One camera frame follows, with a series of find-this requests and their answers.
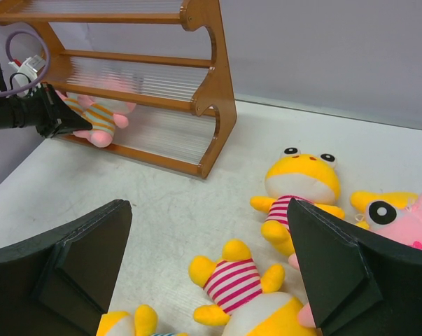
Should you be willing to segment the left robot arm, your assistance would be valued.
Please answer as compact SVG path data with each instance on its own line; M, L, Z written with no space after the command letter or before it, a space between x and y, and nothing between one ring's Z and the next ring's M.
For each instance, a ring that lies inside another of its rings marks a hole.
M61 99L54 87L42 83L29 96L6 89L0 64L0 130L35 127L43 138L92 129L92 124L78 115Z

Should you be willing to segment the pink plush face-down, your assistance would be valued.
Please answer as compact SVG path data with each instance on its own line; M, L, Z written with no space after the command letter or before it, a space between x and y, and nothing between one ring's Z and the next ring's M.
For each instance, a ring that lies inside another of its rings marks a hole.
M113 142L115 131L129 125L128 115L136 108L132 102L86 94L69 93L69 97L76 100L80 115L92 126L90 130L76 131L73 135L98 148L105 148Z

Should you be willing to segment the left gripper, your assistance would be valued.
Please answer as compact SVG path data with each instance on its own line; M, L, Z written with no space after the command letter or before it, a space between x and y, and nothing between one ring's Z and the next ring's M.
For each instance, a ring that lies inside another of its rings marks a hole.
M0 98L0 128L31 126L45 138L92 129L92 124L71 109L47 83L30 97Z

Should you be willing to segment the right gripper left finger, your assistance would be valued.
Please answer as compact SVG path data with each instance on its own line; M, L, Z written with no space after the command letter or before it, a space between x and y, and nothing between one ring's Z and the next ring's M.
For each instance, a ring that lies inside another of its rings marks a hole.
M0 335L95 335L131 224L131 204L116 199L0 248Z

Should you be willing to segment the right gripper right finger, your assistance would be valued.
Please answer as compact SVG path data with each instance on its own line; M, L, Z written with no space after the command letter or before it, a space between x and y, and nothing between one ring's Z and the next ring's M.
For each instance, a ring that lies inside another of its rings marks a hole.
M296 199L288 221L323 335L422 335L422 250Z

